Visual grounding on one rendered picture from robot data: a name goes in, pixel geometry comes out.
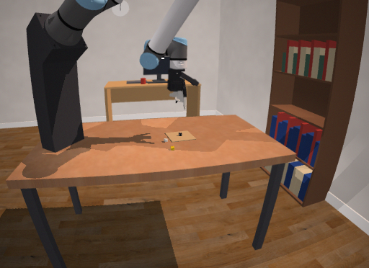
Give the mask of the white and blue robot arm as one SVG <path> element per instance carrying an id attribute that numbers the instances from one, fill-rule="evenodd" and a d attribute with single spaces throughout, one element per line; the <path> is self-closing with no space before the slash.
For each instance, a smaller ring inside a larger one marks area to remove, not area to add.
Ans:
<path id="1" fill-rule="evenodd" d="M 90 21 L 123 0 L 65 0 L 45 21 L 48 34 L 62 45 L 76 45 Z M 148 70 L 170 56 L 170 68 L 187 68 L 187 39 L 175 37 L 199 0 L 175 0 L 151 40 L 145 41 L 140 64 Z"/>

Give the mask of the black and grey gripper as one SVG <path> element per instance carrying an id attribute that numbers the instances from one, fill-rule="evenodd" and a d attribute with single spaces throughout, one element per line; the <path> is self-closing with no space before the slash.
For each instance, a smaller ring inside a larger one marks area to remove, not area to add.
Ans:
<path id="1" fill-rule="evenodd" d="M 183 71 L 185 69 L 173 69 L 172 71 L 168 69 L 167 89 L 170 91 L 170 82 L 173 81 L 171 82 L 171 91 L 175 92 L 169 96 L 175 97 L 176 103 L 183 102 L 185 110 L 187 106 L 187 90 L 185 80 L 180 77 Z"/>

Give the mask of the light orange mat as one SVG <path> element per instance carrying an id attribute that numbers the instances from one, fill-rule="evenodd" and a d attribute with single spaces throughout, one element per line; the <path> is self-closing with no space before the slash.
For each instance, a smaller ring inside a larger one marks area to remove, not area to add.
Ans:
<path id="1" fill-rule="evenodd" d="M 179 136 L 179 133 L 182 133 L 182 136 Z M 179 132 L 172 132 L 172 133 L 165 133 L 168 138 L 171 140 L 171 142 L 179 142 L 179 141 L 185 141 L 185 140 L 196 140 L 196 138 L 186 131 L 179 131 Z"/>

